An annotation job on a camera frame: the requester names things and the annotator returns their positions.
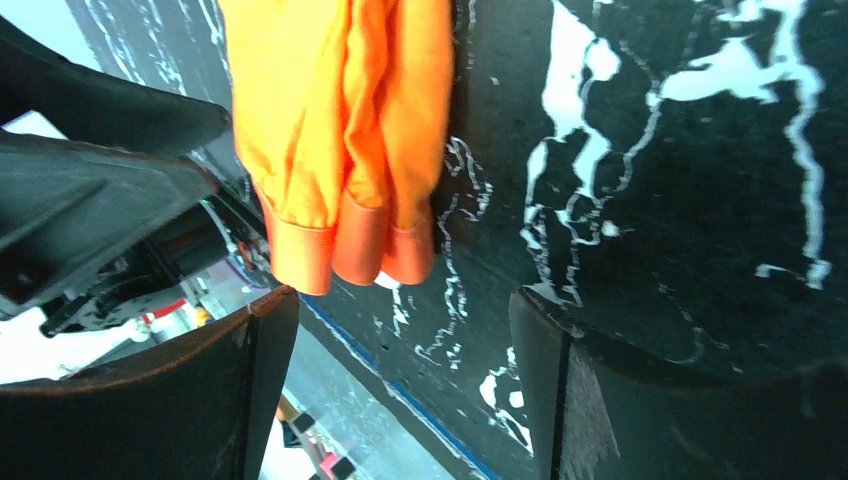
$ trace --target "blue tape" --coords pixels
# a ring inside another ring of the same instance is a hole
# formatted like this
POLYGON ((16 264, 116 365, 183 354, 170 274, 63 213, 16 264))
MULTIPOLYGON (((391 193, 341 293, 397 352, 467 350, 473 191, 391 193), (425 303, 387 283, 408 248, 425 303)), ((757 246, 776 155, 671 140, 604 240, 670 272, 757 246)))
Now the blue tape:
MULTIPOLYGON (((301 294, 300 298, 313 312, 315 315, 327 326, 327 328, 331 329, 337 335, 342 337, 345 342, 350 345, 351 349, 359 355, 365 363, 367 363, 375 372, 377 372, 377 362, 374 361, 374 358, 369 355, 365 349, 363 349, 356 341, 354 341, 353 337, 351 337, 343 328, 341 328, 332 317, 330 317, 327 312, 325 312, 321 307, 319 307, 315 301, 309 295, 301 294)), ((427 423, 434 429, 436 429, 439 433, 441 433, 454 448, 456 448, 465 458, 468 459, 478 470, 482 473, 486 478, 491 480, 496 480, 497 477, 495 474, 481 462, 477 456, 471 453, 471 450, 468 449, 465 445, 462 444, 452 433, 450 433, 442 424, 439 422, 436 417, 434 417, 430 412, 428 412, 424 405, 421 405, 421 402, 416 400, 399 382, 387 382, 389 386, 391 386, 401 397, 404 398, 410 405, 421 414, 424 419, 427 420, 427 423)))

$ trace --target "white floor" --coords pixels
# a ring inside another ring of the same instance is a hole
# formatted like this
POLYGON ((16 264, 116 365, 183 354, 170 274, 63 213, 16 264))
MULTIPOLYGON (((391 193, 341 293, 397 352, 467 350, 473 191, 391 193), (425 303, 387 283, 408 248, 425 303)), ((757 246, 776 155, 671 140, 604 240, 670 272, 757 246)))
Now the white floor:
POLYGON ((314 473, 315 468, 305 451, 283 447, 283 427, 274 420, 265 448, 260 480, 307 480, 314 473))

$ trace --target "red object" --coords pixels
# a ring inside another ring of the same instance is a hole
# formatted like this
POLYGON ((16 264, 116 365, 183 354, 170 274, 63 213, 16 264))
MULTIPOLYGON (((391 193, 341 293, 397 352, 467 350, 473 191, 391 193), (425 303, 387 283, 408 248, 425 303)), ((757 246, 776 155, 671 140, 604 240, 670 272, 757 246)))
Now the red object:
POLYGON ((325 458, 323 461, 321 461, 321 465, 320 465, 321 470, 323 470, 324 473, 327 474, 327 476, 329 476, 330 478, 336 478, 333 475, 332 469, 333 469, 333 465, 335 465, 338 460, 339 460, 338 455, 336 455, 335 453, 332 453, 332 452, 328 453, 327 458, 325 458))
POLYGON ((176 312, 180 308, 182 308, 182 306, 185 305, 185 304, 186 304, 185 298, 181 298, 181 299, 177 300, 176 302, 172 303, 171 305, 169 305, 165 308, 160 308, 159 310, 153 310, 153 319, 155 320, 157 318, 162 318, 162 317, 168 316, 168 315, 176 312))

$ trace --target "cable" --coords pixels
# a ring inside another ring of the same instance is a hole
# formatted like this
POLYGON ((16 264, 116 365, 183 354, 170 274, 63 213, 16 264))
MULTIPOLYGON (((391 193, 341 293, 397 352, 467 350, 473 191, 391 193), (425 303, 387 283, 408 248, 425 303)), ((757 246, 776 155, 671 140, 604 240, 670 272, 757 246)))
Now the cable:
POLYGON ((232 259, 232 257, 227 257, 227 258, 226 258, 226 263, 227 263, 227 266, 228 266, 228 267, 230 267, 230 270, 232 270, 232 271, 233 271, 233 273, 234 273, 237 277, 239 277, 239 279, 240 279, 241 281, 243 281, 244 283, 246 283, 248 287, 253 288, 253 289, 261 289, 261 288, 265 288, 265 287, 262 287, 261 285, 259 285, 258 283, 256 283, 256 280, 254 280, 254 279, 253 279, 253 276, 252 276, 252 275, 250 275, 248 272, 246 272, 246 271, 242 270, 240 265, 238 265, 238 266, 237 266, 237 265, 235 265, 235 264, 237 264, 238 262, 234 261, 234 260, 232 259))
POLYGON ((209 214, 209 218, 212 219, 212 223, 218 227, 218 231, 221 233, 221 237, 224 239, 224 243, 227 245, 227 251, 230 252, 230 255, 234 254, 238 251, 238 246, 236 246, 235 242, 233 242, 232 237, 230 237, 229 232, 227 231, 227 227, 224 226, 224 222, 221 220, 221 217, 218 216, 218 213, 215 212, 215 209, 212 205, 209 204, 206 200, 200 201, 200 206, 206 210, 206 213, 209 214))

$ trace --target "orange shirt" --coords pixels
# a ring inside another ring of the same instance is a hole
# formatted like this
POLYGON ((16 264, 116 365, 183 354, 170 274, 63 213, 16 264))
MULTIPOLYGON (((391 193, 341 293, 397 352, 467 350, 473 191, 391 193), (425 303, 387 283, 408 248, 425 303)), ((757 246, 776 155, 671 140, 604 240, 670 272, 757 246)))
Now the orange shirt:
POLYGON ((404 284, 433 263, 428 199, 453 83, 449 0, 221 0, 236 150, 279 281, 404 284))

